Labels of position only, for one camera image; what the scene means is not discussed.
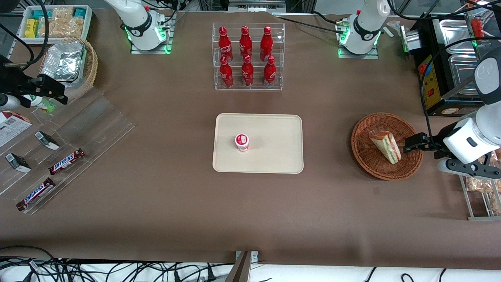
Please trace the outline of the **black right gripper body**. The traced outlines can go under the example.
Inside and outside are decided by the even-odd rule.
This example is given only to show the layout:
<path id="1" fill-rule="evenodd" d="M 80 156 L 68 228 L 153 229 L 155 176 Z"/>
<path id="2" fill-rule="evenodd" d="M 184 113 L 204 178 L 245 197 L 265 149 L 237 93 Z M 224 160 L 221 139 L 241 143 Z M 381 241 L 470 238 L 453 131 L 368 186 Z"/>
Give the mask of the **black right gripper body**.
<path id="1" fill-rule="evenodd" d="M 30 108 L 32 100 L 26 95 L 36 95 L 39 78 L 27 75 L 1 75 L 0 79 L 0 107 L 1 108 Z"/>

